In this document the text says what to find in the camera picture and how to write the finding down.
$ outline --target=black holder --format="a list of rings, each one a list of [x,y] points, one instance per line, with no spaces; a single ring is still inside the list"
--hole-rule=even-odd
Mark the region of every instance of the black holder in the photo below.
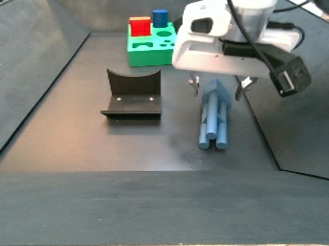
[[[108,72],[113,96],[109,109],[101,112],[108,117],[160,117],[161,70],[142,76],[122,75],[110,69]]]

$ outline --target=green shape sorter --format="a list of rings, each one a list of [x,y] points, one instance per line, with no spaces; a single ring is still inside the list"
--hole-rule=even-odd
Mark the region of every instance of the green shape sorter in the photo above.
[[[130,66],[172,64],[177,41],[173,22],[166,28],[156,28],[152,23],[152,35],[132,37],[132,27],[128,33],[128,52]]]

